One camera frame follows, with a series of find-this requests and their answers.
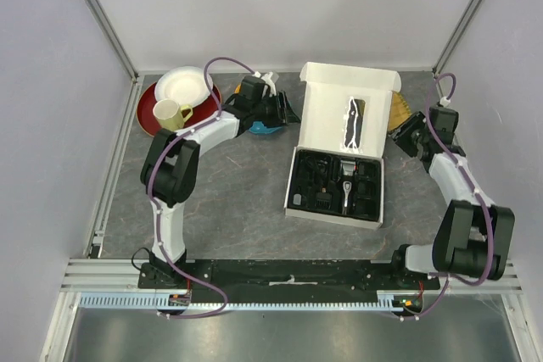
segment white cardboard box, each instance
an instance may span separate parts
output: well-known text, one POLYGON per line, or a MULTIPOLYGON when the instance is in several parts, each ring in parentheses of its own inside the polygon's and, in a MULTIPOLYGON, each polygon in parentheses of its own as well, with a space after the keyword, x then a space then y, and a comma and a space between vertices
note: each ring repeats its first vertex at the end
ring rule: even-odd
POLYGON ((383 224, 384 167, 383 151, 389 123, 392 91, 401 89, 396 71, 349 67, 345 65, 307 63, 299 78, 306 81, 304 112, 298 146, 294 148, 285 214, 334 224, 377 229, 383 224), (345 132, 351 99, 365 103, 360 141, 354 147, 345 146, 345 132), (288 208, 288 192, 294 170, 294 158, 300 150, 335 153, 341 156, 375 159, 381 164, 381 199, 378 221, 318 214, 303 209, 288 208))

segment red plate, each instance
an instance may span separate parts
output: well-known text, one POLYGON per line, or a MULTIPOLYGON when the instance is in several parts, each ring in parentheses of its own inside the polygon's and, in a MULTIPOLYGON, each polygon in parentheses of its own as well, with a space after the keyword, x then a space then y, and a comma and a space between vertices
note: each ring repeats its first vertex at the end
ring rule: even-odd
MULTIPOLYGON (((143 131, 150 136, 154 136, 157 131, 160 130, 159 122, 156 121, 153 115, 153 107, 156 104, 156 99, 154 97, 154 87, 156 82, 147 88, 143 93, 142 97, 139 98, 137 103, 137 121, 142 127, 143 131)), ((213 86, 213 93, 219 98, 219 101, 222 102, 222 96, 219 92, 219 88, 213 86)), ((211 95, 208 96, 200 105, 193 108, 193 116, 187 120, 185 127, 196 125, 202 120, 209 118, 217 110, 217 105, 215 100, 211 95)))

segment white paper plate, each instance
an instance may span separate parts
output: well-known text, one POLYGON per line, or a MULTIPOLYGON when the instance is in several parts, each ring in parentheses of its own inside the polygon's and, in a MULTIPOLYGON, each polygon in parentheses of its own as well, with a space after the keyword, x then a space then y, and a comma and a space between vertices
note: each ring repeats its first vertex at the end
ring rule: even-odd
MULTIPOLYGON (((211 76, 208 81, 213 86, 211 76)), ((180 106, 188 104, 193 108, 200 105, 210 95, 204 81, 204 70, 198 67, 175 68, 165 73, 154 88, 157 102, 173 99, 180 106)))

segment metal frame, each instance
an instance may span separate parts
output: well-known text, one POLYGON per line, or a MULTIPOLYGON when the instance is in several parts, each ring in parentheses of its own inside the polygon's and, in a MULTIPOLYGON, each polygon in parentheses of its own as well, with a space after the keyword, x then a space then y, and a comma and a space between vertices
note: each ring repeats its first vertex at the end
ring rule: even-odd
POLYGON ((40 362, 62 362, 70 341, 70 334, 76 319, 81 294, 61 292, 45 338, 40 362))
POLYGON ((130 95, 126 103, 125 112, 120 123, 119 133, 115 142, 115 149, 109 162, 108 172, 105 178, 104 189, 98 201, 96 214, 92 223, 92 229, 89 230, 89 238, 87 239, 87 251, 84 256, 92 255, 99 257, 102 251, 102 243, 104 241, 105 227, 109 218, 109 210, 115 193, 117 180, 119 179, 120 166, 125 155, 126 144, 130 135, 132 122, 136 113, 137 101, 142 93, 143 78, 138 77, 136 82, 132 84, 130 95))
POLYGON ((460 18, 458 24, 455 27, 455 30, 452 32, 449 41, 446 43, 445 48, 443 49, 441 55, 435 63, 434 73, 440 73, 441 70, 445 67, 447 61, 449 61, 449 58, 454 52, 456 45, 462 39, 467 27, 471 23, 473 16, 477 13, 477 10, 479 9, 479 6, 482 2, 483 0, 469 1, 466 9, 464 10, 464 13, 462 14, 462 17, 460 18))
POLYGON ((128 57, 128 53, 122 46, 119 40, 119 37, 115 33, 115 29, 111 25, 111 22, 109 21, 108 16, 105 13, 104 8, 100 4, 99 0, 85 0, 85 1, 87 2, 88 7, 91 9, 94 19, 96 20, 96 22, 102 29, 104 36, 108 39, 109 44, 115 50, 115 53, 117 54, 117 57, 119 58, 120 63, 122 64, 126 73, 133 80, 135 80, 137 78, 136 69, 134 68, 134 65, 132 64, 130 57, 128 57))
MULTIPOLYGON (((141 265, 144 260, 135 260, 141 265)), ((137 288, 139 271, 134 269, 129 259, 72 259, 65 272, 59 301, 49 328, 48 337, 42 351, 41 362, 62 361, 70 341, 78 307, 98 307, 106 309, 152 309, 165 295, 183 294, 185 290, 141 290, 137 288)), ((426 291, 436 294, 438 291, 426 291)), ((414 291, 378 292, 377 306, 387 305, 393 296, 417 294, 414 291)), ((486 281, 480 287, 465 286, 451 281, 447 295, 480 296, 501 295, 507 319, 512 329, 513 339, 523 362, 543 362, 540 344, 528 303, 520 287, 514 265, 507 263, 506 272, 499 281, 486 281)), ((205 304, 203 308, 216 304, 205 304)), ((273 309, 295 311, 298 309, 326 309, 375 312, 378 308, 349 307, 347 304, 330 304, 327 307, 289 307, 273 306, 273 309)), ((232 309, 269 309, 269 304, 239 304, 232 309)))
MULTIPOLYGON (((259 71, 259 72, 277 72, 278 74, 282 72, 300 72, 302 70, 302 66, 283 66, 283 67, 269 67, 269 66, 251 66, 253 70, 259 71)), ((420 66, 412 66, 412 67, 402 67, 399 65, 374 65, 374 66, 368 66, 367 68, 377 68, 380 70, 392 70, 392 71, 403 71, 403 72, 432 72, 434 70, 433 65, 420 65, 420 66)), ((138 71, 137 74, 139 76, 147 76, 147 75, 164 75, 169 70, 141 70, 138 71)), ((228 65, 226 66, 218 66, 213 68, 213 74, 243 74, 246 73, 247 70, 240 68, 236 65, 228 65)))

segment gray table surface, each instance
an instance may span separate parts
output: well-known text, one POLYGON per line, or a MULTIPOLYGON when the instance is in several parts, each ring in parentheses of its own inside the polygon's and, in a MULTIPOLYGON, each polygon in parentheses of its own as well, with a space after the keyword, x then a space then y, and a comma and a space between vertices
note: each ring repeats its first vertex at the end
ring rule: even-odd
MULTIPOLYGON (((401 93, 413 111, 423 108, 429 72, 402 72, 401 93)), ((158 80, 146 76, 143 90, 158 80)), ((213 75, 223 97, 241 74, 213 75)), ((280 74, 301 116, 305 84, 280 74)), ((270 136, 249 133, 222 143, 199 161, 197 185, 185 207, 188 257, 196 259, 389 259, 403 243, 434 240, 446 205, 417 159, 387 140, 384 149, 384 223, 377 231, 286 217, 283 201, 299 126, 270 136)), ((104 237, 103 258, 127 259, 153 244, 151 206, 140 184, 151 137, 132 124, 104 237)))

